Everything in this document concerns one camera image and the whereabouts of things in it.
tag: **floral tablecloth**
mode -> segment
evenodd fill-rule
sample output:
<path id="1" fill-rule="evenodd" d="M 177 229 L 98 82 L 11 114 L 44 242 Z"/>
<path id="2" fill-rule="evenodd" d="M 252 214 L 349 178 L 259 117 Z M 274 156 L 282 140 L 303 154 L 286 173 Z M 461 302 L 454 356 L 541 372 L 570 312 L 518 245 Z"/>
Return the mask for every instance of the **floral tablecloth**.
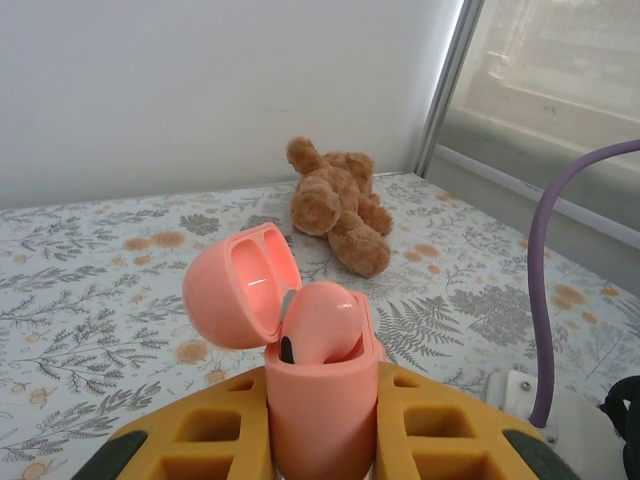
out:
<path id="1" fill-rule="evenodd" d="M 180 293 L 201 250 L 267 221 L 305 282 L 369 295 L 390 360 L 474 395 L 535 372 L 526 239 L 414 175 L 376 190 L 395 229 L 372 280 L 292 231 L 292 185 L 0 212 L 0 478 L 69 479 L 121 425 L 261 365 L 199 338 Z M 546 256 L 558 383 L 597 402 L 640 373 L 640 300 Z"/>

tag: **white object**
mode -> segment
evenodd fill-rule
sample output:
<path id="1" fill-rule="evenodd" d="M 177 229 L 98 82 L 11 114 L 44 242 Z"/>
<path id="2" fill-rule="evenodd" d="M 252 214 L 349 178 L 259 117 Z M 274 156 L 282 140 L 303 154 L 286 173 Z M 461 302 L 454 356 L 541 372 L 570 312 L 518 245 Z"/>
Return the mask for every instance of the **white object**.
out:
<path id="1" fill-rule="evenodd" d="M 515 370 L 489 376 L 486 403 L 528 421 L 538 379 Z M 627 480 L 622 462 L 624 440 L 609 418 L 570 390 L 555 387 L 551 415 L 539 429 L 547 444 L 582 480 Z"/>
<path id="2" fill-rule="evenodd" d="M 0 2 L 0 208 L 404 171 L 462 0 Z"/>

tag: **purple cable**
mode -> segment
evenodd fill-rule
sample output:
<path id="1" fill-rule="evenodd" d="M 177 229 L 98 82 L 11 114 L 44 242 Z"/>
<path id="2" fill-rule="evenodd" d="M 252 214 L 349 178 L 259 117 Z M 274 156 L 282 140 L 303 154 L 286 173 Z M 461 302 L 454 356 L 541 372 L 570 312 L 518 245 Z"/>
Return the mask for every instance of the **purple cable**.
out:
<path id="1" fill-rule="evenodd" d="M 534 427 L 544 428 L 547 424 L 555 384 L 553 339 L 544 285 L 544 240 L 549 220 L 553 214 L 553 206 L 562 189 L 581 170 L 601 160 L 637 151 L 640 151 L 640 139 L 610 145 L 580 157 L 565 168 L 549 185 L 533 216 L 527 251 L 527 274 L 531 317 L 533 318 L 533 331 L 538 352 L 538 390 L 533 411 L 529 417 L 529 421 Z"/>

